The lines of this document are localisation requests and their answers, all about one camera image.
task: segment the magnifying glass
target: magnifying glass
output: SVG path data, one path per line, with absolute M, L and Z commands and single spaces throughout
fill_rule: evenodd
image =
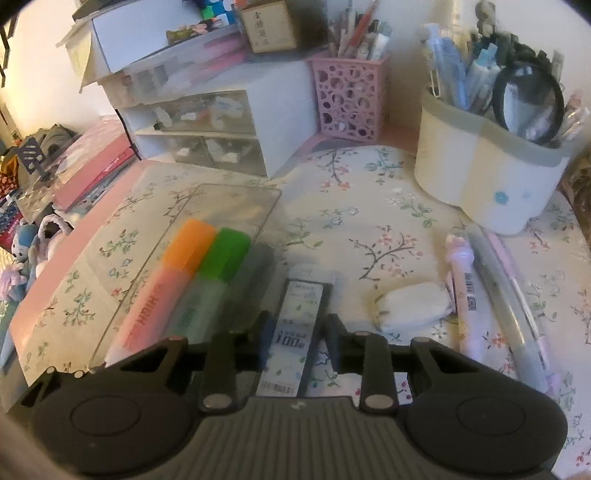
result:
M 552 140 L 564 118 L 564 97 L 550 72 L 533 62 L 505 67 L 492 91 L 496 121 L 538 145 Z

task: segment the cloth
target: cloth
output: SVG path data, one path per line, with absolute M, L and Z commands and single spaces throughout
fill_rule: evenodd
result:
M 352 332 L 375 331 L 371 306 L 381 293 L 444 280 L 445 237 L 468 223 L 460 210 L 416 185 L 412 157 L 386 147 L 316 153 L 274 180 L 183 164 L 151 166 L 98 229 L 19 351 L 29 382 L 51 365 L 61 371 L 88 367 L 103 335 L 121 319 L 125 303 L 118 310 L 119 302 L 145 281 L 134 278 L 151 249 L 166 245 L 160 239 L 171 222 L 198 211 L 186 204 L 201 183 L 280 188 L 289 233 L 285 260 L 315 263 L 336 273 L 329 311 Z M 560 193 L 524 232 L 504 240 L 561 375 L 555 400 L 567 416 L 569 433 L 554 472 L 565 478 L 591 466 L 591 255 Z M 477 275 L 475 290 L 483 363 L 515 377 L 511 353 Z M 401 329 L 387 339 L 405 344 L 415 336 L 457 348 L 457 321 L 449 317 L 420 329 Z M 396 383 L 400 402 L 411 401 L 405 375 L 396 374 Z M 360 376 L 332 370 L 321 343 L 307 394 L 349 395 L 358 403 L 360 386 Z

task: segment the marker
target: marker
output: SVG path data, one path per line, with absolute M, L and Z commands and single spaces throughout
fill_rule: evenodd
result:
M 107 367 L 162 338 L 170 313 L 215 237 L 216 229 L 211 225 L 195 219 L 185 222 L 123 319 L 105 356 Z
M 236 275 L 251 245 L 250 237 L 222 228 L 174 309 L 168 336 L 186 337 L 190 343 L 207 342 L 223 307 L 228 284 Z

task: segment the plastic drawer organizer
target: plastic drawer organizer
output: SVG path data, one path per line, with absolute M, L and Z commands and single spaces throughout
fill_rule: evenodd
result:
M 177 162 L 272 176 L 317 131 L 303 60 L 242 63 L 181 90 L 156 89 L 150 101 L 119 110 L 141 158 L 171 153 Z

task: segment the sticker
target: sticker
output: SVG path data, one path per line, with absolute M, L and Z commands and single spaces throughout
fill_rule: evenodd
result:
M 505 192 L 496 192 L 495 193 L 495 202 L 499 203 L 500 205 L 507 205 L 509 201 L 509 197 Z

